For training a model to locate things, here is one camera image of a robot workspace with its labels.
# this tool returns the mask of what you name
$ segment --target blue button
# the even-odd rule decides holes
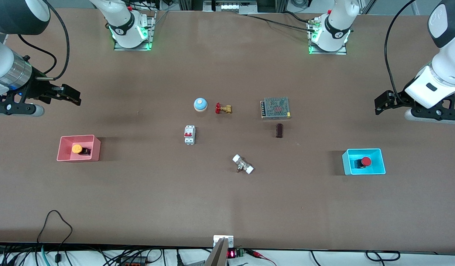
[[[193,106],[195,107],[196,111],[202,112],[208,108],[208,102],[203,98],[198,98],[195,100]]]

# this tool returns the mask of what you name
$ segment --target red switch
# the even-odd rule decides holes
[[[219,113],[221,111],[221,103],[216,104],[216,108],[214,108],[215,113]]]
[[[370,166],[372,164],[372,160],[368,157],[362,158],[360,162],[362,163],[363,166]]]

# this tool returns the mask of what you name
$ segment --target metal valve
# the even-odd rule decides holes
[[[216,109],[214,111],[216,113],[220,113],[220,111],[223,111],[226,113],[232,113],[232,106],[231,105],[221,106],[221,104],[217,103]]]
[[[237,164],[238,173],[244,170],[246,171],[246,173],[250,174],[254,170],[254,167],[252,167],[252,165],[249,165],[246,161],[244,161],[244,158],[242,158],[241,155],[239,154],[236,154],[232,160]]]

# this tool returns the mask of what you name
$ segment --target white floor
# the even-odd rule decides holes
[[[288,251],[288,250],[258,250],[263,256],[274,261],[277,266],[317,266],[313,261],[309,251]],[[117,256],[119,251],[105,251],[108,256]],[[159,250],[151,251],[148,259],[153,261],[160,255]],[[70,266],[65,253],[61,252],[62,261],[59,266]],[[69,258],[73,266],[103,266],[105,260],[99,252],[96,251],[69,251]],[[390,254],[380,254],[383,259],[390,259]],[[180,256],[185,265],[206,260],[209,253],[202,249],[181,249]],[[315,251],[315,256],[321,266],[381,266],[379,262],[369,261],[363,252],[333,252],[333,251]],[[55,252],[47,254],[50,266],[56,266],[54,263]],[[38,253],[40,266],[45,266],[40,253]],[[167,266],[176,266],[176,252],[173,249],[165,250],[165,262]],[[238,266],[248,263],[248,266],[274,266],[270,261],[256,259],[252,256],[245,255],[241,258],[229,259],[230,266]],[[151,263],[151,266],[164,266],[163,259]],[[386,262],[386,266],[455,266],[455,256],[448,255],[423,255],[423,254],[402,254],[398,261]],[[25,260],[24,266],[35,266],[34,254],[30,254]]]

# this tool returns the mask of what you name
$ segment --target yellow button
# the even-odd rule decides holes
[[[72,153],[81,153],[82,150],[83,150],[83,148],[81,147],[80,144],[75,144],[72,147]]]

